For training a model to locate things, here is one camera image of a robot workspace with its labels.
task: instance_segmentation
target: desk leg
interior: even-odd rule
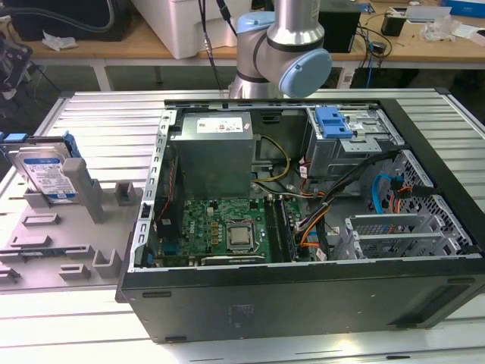
[[[161,78],[161,67],[155,66],[155,80],[158,84],[162,84],[164,82],[163,78]]]
[[[92,68],[94,69],[96,79],[98,80],[99,89],[101,91],[113,91],[111,81],[106,72],[106,67],[103,64],[94,64]]]
[[[353,63],[343,64],[342,70],[340,71],[339,82],[336,85],[337,89],[349,89],[352,85],[352,80],[354,79],[354,73],[356,66]]]

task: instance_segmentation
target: blue cable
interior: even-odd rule
[[[387,174],[381,173],[376,176],[374,182],[372,183],[372,202],[374,203],[374,208],[376,209],[377,214],[382,214],[382,206],[380,205],[379,200],[379,182],[381,178],[386,178],[387,180],[392,180],[393,178],[388,176]]]
[[[371,60],[369,61],[369,76],[367,78],[367,85],[365,85],[365,88],[368,89],[369,86],[371,85],[371,77],[372,77],[372,52],[374,50],[374,47],[372,46],[372,42],[369,41],[369,38],[367,38],[367,43],[369,44],[369,48],[371,49]]]

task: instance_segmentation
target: green motherboard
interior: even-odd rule
[[[299,203],[295,199],[285,201],[290,224],[301,218]],[[250,227],[254,244],[251,249],[238,250],[237,245],[229,249],[231,227]],[[185,201],[183,211],[182,239],[179,254],[227,255],[251,253],[271,260],[271,248],[267,230],[263,199],[213,199]]]

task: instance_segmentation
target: white box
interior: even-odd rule
[[[205,50],[197,0],[132,0],[140,14],[176,58],[187,58]],[[212,48],[234,47],[237,39],[222,19],[215,0],[205,0],[207,33]],[[251,11],[251,0],[226,0],[231,21]]]

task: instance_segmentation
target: metal workbench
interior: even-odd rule
[[[37,135],[77,139],[90,174],[104,188],[144,187],[165,99],[226,97],[216,91],[76,93],[59,99]],[[477,204],[485,210],[485,129],[452,96],[434,89],[327,90],[319,99],[397,99]],[[27,204],[13,170],[0,183],[0,246]],[[280,337],[155,345],[114,287],[0,296],[2,362],[381,362],[482,363],[485,295],[429,330]]]

